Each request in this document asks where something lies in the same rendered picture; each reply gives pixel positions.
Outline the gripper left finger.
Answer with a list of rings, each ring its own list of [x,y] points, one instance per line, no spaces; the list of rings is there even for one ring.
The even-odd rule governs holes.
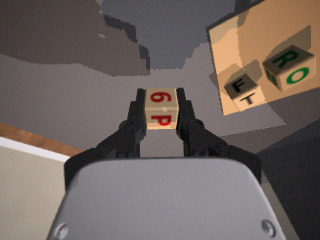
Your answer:
[[[90,148],[68,158],[64,163],[65,193],[67,188],[83,166],[102,159],[140,157],[140,142],[146,136],[144,116],[145,90],[137,90],[136,101],[131,101],[127,120],[119,125],[119,130]]]

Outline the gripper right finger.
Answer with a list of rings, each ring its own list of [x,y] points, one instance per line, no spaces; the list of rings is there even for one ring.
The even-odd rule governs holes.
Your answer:
[[[228,145],[205,129],[204,123],[195,118],[191,100],[186,100],[184,88],[176,89],[176,94],[179,106],[176,133],[183,141],[184,157],[216,156],[236,160],[250,169],[261,187],[260,158],[254,153]]]

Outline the orange flat mat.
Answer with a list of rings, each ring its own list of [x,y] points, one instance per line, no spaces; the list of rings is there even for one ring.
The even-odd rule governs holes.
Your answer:
[[[239,111],[224,86],[245,73],[265,98],[254,106],[320,87],[320,0],[261,0],[208,33],[223,115]],[[316,75],[280,91],[267,79],[262,63],[292,44],[316,55]]]

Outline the wooden letter block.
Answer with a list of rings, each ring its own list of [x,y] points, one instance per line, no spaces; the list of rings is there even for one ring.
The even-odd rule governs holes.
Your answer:
[[[176,89],[147,88],[143,110],[147,129],[175,129],[179,111]]]
[[[295,44],[264,61],[262,65],[267,79],[280,91],[316,75],[316,55]]]
[[[248,73],[225,85],[224,88],[239,111],[265,100],[260,86]]]

